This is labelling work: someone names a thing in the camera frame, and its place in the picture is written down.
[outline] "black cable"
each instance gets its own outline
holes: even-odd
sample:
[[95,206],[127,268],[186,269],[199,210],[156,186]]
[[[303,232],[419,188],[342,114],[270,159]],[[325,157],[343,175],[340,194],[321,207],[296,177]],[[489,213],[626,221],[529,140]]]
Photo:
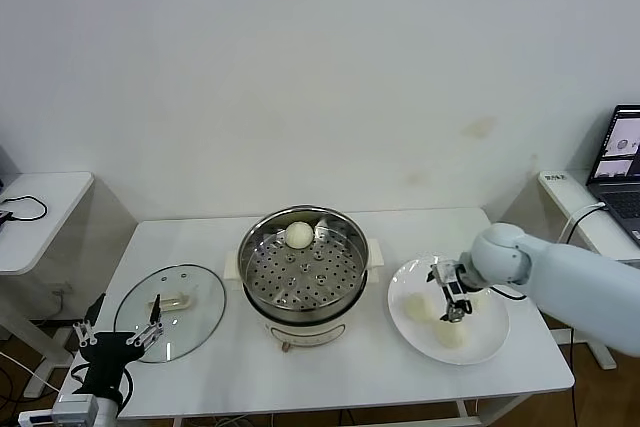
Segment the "black cable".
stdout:
[[40,199],[37,199],[33,195],[23,195],[22,197],[11,197],[9,199],[4,199],[4,200],[0,201],[0,205],[4,204],[6,202],[17,202],[19,200],[25,200],[25,199],[31,199],[31,200],[37,202],[38,204],[40,204],[42,206],[42,208],[44,209],[42,211],[42,214],[40,214],[40,215],[38,215],[36,217],[29,217],[29,218],[26,218],[26,219],[22,218],[22,217],[15,217],[13,214],[11,214],[11,218],[9,220],[16,220],[18,222],[33,222],[34,220],[40,220],[45,215],[47,215],[47,213],[49,212],[49,209],[47,209],[47,206],[44,204],[44,202],[42,202]]
[[2,410],[10,402],[11,397],[13,397],[13,380],[11,379],[11,376],[7,373],[7,371],[4,370],[4,367],[0,367],[0,372],[2,372],[4,376],[7,378],[7,380],[9,381],[9,394],[8,394],[8,398],[2,399],[4,400],[4,404],[2,404],[2,407],[0,407],[0,410]]
[[46,397],[49,397],[51,394],[57,394],[57,393],[58,393],[57,391],[53,389],[49,389],[49,392],[47,392],[46,394],[42,394],[40,397],[36,397],[35,399],[11,399],[4,395],[0,395],[0,399],[7,401],[7,403],[12,403],[12,404],[30,404],[31,402],[37,402],[38,400],[42,400]]
[[[599,210],[603,210],[605,207],[601,206],[601,207],[596,207],[593,210],[590,210],[589,212],[587,212],[586,214],[584,214],[582,217],[578,218],[578,220],[576,220],[575,224],[573,224],[573,227],[571,227],[571,231],[569,232],[569,235],[567,236],[567,240],[565,240],[565,244],[568,244],[571,241],[571,237],[573,237],[574,232],[576,231],[576,229],[578,228],[578,224],[580,222],[582,222],[583,219],[585,219],[586,217],[590,216],[591,214],[593,214],[594,212],[597,212]],[[575,373],[573,372],[573,335],[574,335],[574,329],[573,327],[571,328],[571,334],[570,334],[570,342],[569,342],[569,369],[571,369],[571,373],[573,374],[573,377],[575,379]],[[575,427],[578,427],[578,415],[576,412],[576,382],[577,379],[574,380],[573,385],[571,386],[571,409],[573,410],[573,425]]]
[[127,378],[127,383],[129,384],[129,391],[127,392],[127,396],[125,397],[124,402],[122,402],[120,409],[118,409],[118,414],[124,410],[124,408],[131,400],[131,396],[133,395],[133,379],[131,378],[131,374],[126,368],[124,369],[124,375]]
[[495,287],[489,287],[491,290],[493,290],[496,294],[500,294],[503,297],[506,297],[509,300],[524,300],[527,298],[526,295],[520,295],[518,297],[515,297],[513,295],[507,294],[506,292],[502,292],[499,289],[496,289]]
[[80,382],[81,384],[84,382],[84,379],[80,378],[79,375],[76,375],[78,372],[80,372],[81,370],[86,369],[87,367],[89,367],[89,362],[86,362],[84,364],[80,364],[80,365],[76,365],[73,369],[71,369],[71,372],[69,372],[69,375],[71,376],[71,378],[73,380],[75,380],[76,382]]
[[[7,375],[7,372],[2,367],[0,367],[0,370],[2,370],[5,373],[5,375]],[[58,393],[57,391],[49,388],[49,392],[47,392],[46,394],[42,394],[40,397],[36,397],[35,399],[22,399],[22,398],[13,399],[12,398],[13,397],[13,382],[11,382],[11,393],[9,394],[8,397],[5,396],[5,395],[0,394],[0,399],[6,401],[7,403],[11,402],[11,403],[14,403],[14,404],[28,404],[28,403],[31,403],[31,402],[36,402],[38,400],[44,399],[45,397],[49,397],[51,394],[57,394],[57,393]]]
[[573,224],[573,227],[571,227],[571,230],[569,231],[569,235],[567,236],[567,240],[564,241],[565,244],[568,244],[571,241],[571,237],[573,236],[573,233],[576,231],[576,228],[578,227],[578,224],[580,222],[582,222],[582,220],[586,217],[589,217],[591,214],[593,214],[594,212],[597,212],[599,210],[603,210],[605,207],[601,206],[601,207],[596,207],[593,210],[590,210],[589,212],[587,212],[586,214],[584,214],[582,217],[579,217],[578,220],[576,220],[576,223]]

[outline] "white table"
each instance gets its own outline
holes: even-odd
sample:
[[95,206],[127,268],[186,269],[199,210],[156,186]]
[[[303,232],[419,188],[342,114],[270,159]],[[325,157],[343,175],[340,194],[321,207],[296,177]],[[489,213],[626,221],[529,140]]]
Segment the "white table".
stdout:
[[[540,172],[538,181],[560,211],[569,218],[578,209],[598,201],[587,190],[588,176],[587,170],[545,171]],[[594,212],[586,217],[576,227],[576,234],[594,252],[640,266],[640,248],[607,212]],[[552,334],[558,345],[571,341],[570,329],[554,329]],[[617,367],[609,349],[601,342],[576,332],[574,343],[586,343],[602,369],[612,370]]]
[[[581,207],[598,202],[587,190],[587,170],[540,172],[538,181],[568,218]],[[576,227],[589,248],[612,259],[640,263],[640,248],[607,212],[594,212]]]
[[[392,324],[386,303],[393,273],[420,254],[457,257],[489,225],[480,209],[354,213],[376,238],[385,266],[368,284],[338,340],[283,353],[242,291],[230,288],[218,329],[198,349],[166,364],[134,363],[135,392],[121,418],[160,418],[320,410],[495,398],[478,417],[491,423],[533,393],[569,388],[573,376],[530,301],[508,302],[511,332],[502,350],[474,366],[423,356]],[[140,280],[169,265],[195,263],[221,278],[225,256],[257,218],[153,221],[135,231],[107,290],[97,328],[110,330],[120,301]],[[74,365],[82,363],[78,357]],[[63,392],[78,383],[67,377]],[[464,405],[458,402],[459,408]]]
[[[32,195],[44,202],[48,208],[47,215],[40,220],[6,222],[0,228],[0,276],[17,276],[15,279],[20,283],[19,276],[29,272],[38,263],[89,189],[93,175],[89,172],[15,174],[3,175],[2,180],[5,190],[0,194],[0,201]],[[28,199],[2,204],[0,209],[10,210],[18,217],[32,217],[42,212],[40,205]],[[37,291],[42,302],[56,302],[51,292],[34,279],[30,279],[28,288]],[[59,329],[54,339],[51,339],[24,318],[10,301],[1,296],[0,325],[43,355],[43,361],[36,370],[40,377],[48,378],[54,368],[70,365],[71,354],[62,347],[70,329]],[[23,395],[30,398],[38,397],[42,388],[43,384],[33,377]]]

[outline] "white wall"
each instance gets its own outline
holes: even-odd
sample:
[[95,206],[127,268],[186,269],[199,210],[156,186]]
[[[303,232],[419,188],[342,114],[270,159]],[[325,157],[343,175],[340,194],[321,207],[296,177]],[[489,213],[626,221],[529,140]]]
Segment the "white wall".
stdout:
[[0,0],[0,144],[138,219],[498,218],[640,99],[639,21],[638,0]]

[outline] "electric steamer pot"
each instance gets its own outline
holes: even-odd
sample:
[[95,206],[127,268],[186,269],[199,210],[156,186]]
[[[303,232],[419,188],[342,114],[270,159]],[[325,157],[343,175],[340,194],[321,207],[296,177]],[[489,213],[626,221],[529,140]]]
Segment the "electric steamer pot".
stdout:
[[[293,222],[311,226],[310,245],[286,244],[285,229]],[[240,244],[238,268],[253,307],[291,331],[329,323],[353,307],[367,282],[368,259],[366,238],[355,222],[331,209],[302,205],[254,225]]]

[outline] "power cord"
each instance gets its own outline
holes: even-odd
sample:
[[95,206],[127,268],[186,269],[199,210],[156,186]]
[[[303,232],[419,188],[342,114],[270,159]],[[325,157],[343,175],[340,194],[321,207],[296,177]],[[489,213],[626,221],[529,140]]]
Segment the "power cord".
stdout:
[[13,220],[18,222],[33,222],[34,220],[40,220],[49,212],[49,209],[47,208],[45,203],[42,202],[40,199],[34,197],[33,195],[23,195],[22,197],[10,197],[8,199],[3,199],[2,201],[0,201],[0,205],[6,204],[7,202],[18,202],[20,200],[26,200],[26,199],[33,200],[34,202],[37,202],[38,204],[40,204],[43,209],[42,213],[40,215],[37,215],[36,217],[24,218],[24,217],[16,217],[13,215],[13,212],[10,212],[8,216],[4,217],[4,220],[5,221]]
[[16,359],[14,359],[13,357],[5,354],[4,352],[0,351],[0,355],[3,356],[6,359],[9,359],[11,362],[13,362],[14,364],[22,367],[24,370],[26,370],[27,372],[29,372],[31,375],[33,375],[36,379],[38,379],[40,382],[42,382],[44,385],[46,385],[47,387],[52,388],[53,390],[55,390],[56,392],[60,393],[60,389],[58,389],[57,387],[54,387],[53,385],[51,385],[49,382],[47,382],[46,380],[44,380],[42,377],[40,377],[38,374],[36,374],[33,370],[31,370],[29,367],[26,367],[25,365],[21,364],[20,362],[18,362]]
[[524,300],[527,298],[526,295],[519,295],[518,297],[515,297],[513,295],[507,294],[506,292],[501,291],[500,289],[496,289],[495,287],[489,287],[491,290],[493,290],[496,294],[500,294],[503,297],[506,297],[509,300]]
[[49,322],[51,319],[53,319],[56,315],[58,315],[60,312],[62,312],[62,309],[64,309],[64,290],[56,290],[55,292],[51,292],[51,293],[57,297],[60,297],[60,305],[58,306],[58,310],[53,314],[49,315],[47,318],[42,319],[37,324],[33,324],[36,327],[43,326],[44,324]]
[[11,379],[11,376],[7,373],[7,371],[4,370],[4,368],[0,367],[0,372],[2,372],[6,377],[6,379],[9,381],[9,394],[7,395],[7,397],[4,397],[4,396],[0,397],[2,398],[2,400],[4,400],[4,404],[2,404],[2,406],[0,407],[0,410],[2,410],[12,400],[11,397],[13,397],[13,380]]
[[124,410],[124,408],[127,406],[129,401],[131,400],[131,396],[133,395],[133,378],[131,377],[131,374],[129,373],[126,367],[124,369],[124,376],[127,378],[129,391],[127,392],[127,396],[124,398],[124,402],[122,402],[120,409],[118,409],[118,414]]
[[[567,229],[569,228],[569,226],[571,225],[571,222],[573,221],[573,219],[578,216],[578,214],[582,214],[585,210],[589,211],[587,213],[587,215],[590,215],[591,212],[595,212],[596,210],[601,210],[602,208],[604,208],[605,204],[604,202],[598,202],[595,204],[591,204],[591,205],[585,205],[584,207],[580,207],[579,209],[577,209],[575,212],[573,212],[569,218],[567,219],[567,222],[564,224],[564,227],[562,227],[562,232],[560,232],[560,236],[558,237],[558,240],[556,241],[556,244],[559,244],[562,242],[562,238],[564,237],[565,232],[567,231]],[[574,227],[576,225],[578,225],[578,223],[583,219],[584,217],[580,217],[576,223],[574,224]],[[567,237],[567,240],[565,241],[566,244],[569,243],[569,240],[571,240],[571,234],[569,234],[569,237]]]
[[[571,242],[571,238],[573,237],[573,234],[575,233],[576,229],[578,228],[578,224],[580,222],[582,222],[583,219],[587,218],[588,216],[590,216],[591,214],[593,214],[594,212],[597,212],[599,210],[603,210],[605,208],[605,205],[600,202],[600,204],[596,204],[597,206],[590,210],[589,212],[587,212],[586,214],[583,214],[582,216],[580,216],[578,218],[578,220],[576,220],[576,222],[573,224],[573,227],[571,227],[571,231],[569,232],[569,235],[567,236],[567,240],[564,242],[565,244],[568,244],[569,242]],[[575,373],[573,371],[573,346],[574,346],[574,334],[575,334],[575,329],[573,329],[573,327],[571,328],[570,331],[570,336],[569,336],[569,369],[571,369],[571,373],[573,374],[574,378],[575,378]],[[576,409],[576,382],[574,381],[573,385],[571,386],[571,410],[573,411],[573,425],[575,427],[578,427],[578,414],[577,414],[577,409]]]

